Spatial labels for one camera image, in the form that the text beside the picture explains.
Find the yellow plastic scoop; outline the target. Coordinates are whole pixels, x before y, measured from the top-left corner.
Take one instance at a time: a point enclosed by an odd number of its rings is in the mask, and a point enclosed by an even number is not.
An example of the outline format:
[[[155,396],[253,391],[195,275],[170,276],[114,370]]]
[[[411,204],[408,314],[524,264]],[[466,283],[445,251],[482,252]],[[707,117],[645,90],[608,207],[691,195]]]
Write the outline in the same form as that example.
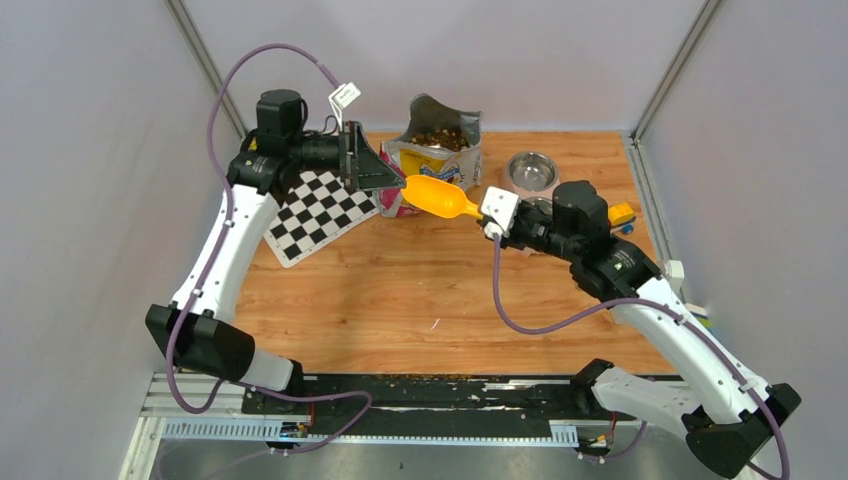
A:
[[[426,175],[411,175],[400,190],[403,199],[412,206],[445,219],[461,215],[482,220],[479,206],[468,199],[458,186]]]

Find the pet food bag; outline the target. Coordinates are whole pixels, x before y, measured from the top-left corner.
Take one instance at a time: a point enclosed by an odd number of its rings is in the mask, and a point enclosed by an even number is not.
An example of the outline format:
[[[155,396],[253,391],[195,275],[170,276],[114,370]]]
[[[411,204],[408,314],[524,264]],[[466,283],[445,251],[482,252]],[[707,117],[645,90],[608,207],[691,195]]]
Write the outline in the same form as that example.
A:
[[[405,177],[434,177],[463,191],[481,184],[482,112],[455,109],[422,93],[411,100],[409,114],[406,130],[381,143],[382,160]]]

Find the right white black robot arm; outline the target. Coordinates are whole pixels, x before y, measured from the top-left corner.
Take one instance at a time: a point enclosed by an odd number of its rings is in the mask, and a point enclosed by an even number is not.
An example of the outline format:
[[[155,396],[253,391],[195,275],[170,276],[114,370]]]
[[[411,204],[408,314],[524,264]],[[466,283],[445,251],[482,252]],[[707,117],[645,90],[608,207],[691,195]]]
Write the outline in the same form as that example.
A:
[[[517,194],[487,189],[481,226],[497,249],[530,249],[569,263],[597,308],[636,328],[674,367],[683,388],[668,387],[595,359],[574,378],[571,403],[584,417],[603,410],[646,421],[682,438],[692,454],[726,479],[753,467],[774,442],[790,474],[782,426],[800,406],[789,384],[771,383],[722,346],[637,245],[614,234],[607,202],[588,181],[559,184],[544,210]]]

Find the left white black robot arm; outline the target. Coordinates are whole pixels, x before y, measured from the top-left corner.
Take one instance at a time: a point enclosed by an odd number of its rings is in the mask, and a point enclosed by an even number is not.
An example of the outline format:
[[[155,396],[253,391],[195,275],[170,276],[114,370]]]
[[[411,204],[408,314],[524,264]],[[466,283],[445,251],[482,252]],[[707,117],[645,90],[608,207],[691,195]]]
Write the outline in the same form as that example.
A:
[[[233,326],[251,259],[304,172],[329,172],[349,192],[401,188],[402,174],[368,145],[362,125],[344,121],[337,134],[307,132],[308,107],[289,89],[261,94],[257,127],[230,161],[216,223],[172,299],[152,305],[145,325],[170,368],[268,390],[283,413],[298,411],[306,386],[301,365],[260,348]]]

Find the pink double pet bowl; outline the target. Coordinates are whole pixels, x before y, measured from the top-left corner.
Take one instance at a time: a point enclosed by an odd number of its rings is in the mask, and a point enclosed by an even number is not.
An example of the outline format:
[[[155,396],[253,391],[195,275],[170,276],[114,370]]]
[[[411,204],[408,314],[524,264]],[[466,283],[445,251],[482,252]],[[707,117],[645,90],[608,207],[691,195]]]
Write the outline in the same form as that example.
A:
[[[550,201],[560,183],[555,162],[539,152],[520,152],[510,158],[501,173],[501,187],[523,200]]]

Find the checkerboard calibration board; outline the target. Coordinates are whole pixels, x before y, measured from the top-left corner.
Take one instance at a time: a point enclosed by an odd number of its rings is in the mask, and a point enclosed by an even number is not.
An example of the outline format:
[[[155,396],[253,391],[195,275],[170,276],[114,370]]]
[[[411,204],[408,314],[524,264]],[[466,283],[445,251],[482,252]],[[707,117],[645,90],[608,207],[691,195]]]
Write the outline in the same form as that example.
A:
[[[333,173],[304,172],[264,234],[284,268],[291,268],[378,213],[372,196],[350,193]]]

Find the toy block car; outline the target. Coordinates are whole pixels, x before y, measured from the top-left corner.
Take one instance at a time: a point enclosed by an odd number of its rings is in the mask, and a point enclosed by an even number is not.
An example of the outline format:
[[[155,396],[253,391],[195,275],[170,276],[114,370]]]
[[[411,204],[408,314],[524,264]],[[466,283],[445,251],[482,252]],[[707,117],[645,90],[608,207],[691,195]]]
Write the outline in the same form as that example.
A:
[[[631,234],[635,227],[635,210],[629,203],[619,203],[608,208],[610,231],[622,235]]]

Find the white wedge holder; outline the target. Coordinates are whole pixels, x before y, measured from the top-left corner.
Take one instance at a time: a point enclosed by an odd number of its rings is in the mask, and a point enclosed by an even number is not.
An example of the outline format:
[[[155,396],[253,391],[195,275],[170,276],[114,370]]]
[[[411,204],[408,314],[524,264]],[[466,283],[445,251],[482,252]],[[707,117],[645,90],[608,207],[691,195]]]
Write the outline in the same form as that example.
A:
[[[679,260],[667,260],[663,264],[663,276],[669,282],[672,290],[682,295],[682,287],[685,280],[685,268]]]

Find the stacked coloured toy blocks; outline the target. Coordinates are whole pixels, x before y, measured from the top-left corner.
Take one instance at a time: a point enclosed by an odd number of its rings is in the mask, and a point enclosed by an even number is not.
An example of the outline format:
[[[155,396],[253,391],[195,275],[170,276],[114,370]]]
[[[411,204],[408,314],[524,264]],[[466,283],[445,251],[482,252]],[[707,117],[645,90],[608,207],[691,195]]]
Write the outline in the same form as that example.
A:
[[[704,325],[706,328],[711,327],[709,315],[704,307],[692,303],[686,303],[685,307],[690,312],[690,314],[694,318],[696,318],[702,325]]]

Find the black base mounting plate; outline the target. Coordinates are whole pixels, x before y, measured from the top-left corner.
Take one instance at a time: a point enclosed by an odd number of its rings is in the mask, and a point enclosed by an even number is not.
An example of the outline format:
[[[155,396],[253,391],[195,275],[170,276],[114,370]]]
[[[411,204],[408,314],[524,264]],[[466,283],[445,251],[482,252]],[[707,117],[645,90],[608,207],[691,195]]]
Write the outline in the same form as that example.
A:
[[[301,415],[314,434],[331,434],[360,411],[366,392],[372,405],[350,429],[351,435],[422,438],[542,438],[553,421],[603,430],[627,415],[592,406],[568,375],[313,374],[299,395],[328,401],[299,404],[259,392],[242,397],[244,414]]]

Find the aluminium rail frame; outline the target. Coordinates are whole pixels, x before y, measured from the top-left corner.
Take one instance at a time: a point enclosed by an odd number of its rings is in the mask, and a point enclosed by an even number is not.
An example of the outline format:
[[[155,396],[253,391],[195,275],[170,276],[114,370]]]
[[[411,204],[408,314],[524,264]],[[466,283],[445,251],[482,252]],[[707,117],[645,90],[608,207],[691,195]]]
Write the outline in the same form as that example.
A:
[[[685,442],[634,417],[608,429],[553,421],[542,438],[351,435],[365,402],[331,434],[301,415],[244,414],[255,392],[179,373],[175,400],[155,375],[121,471],[124,479],[708,479]]]

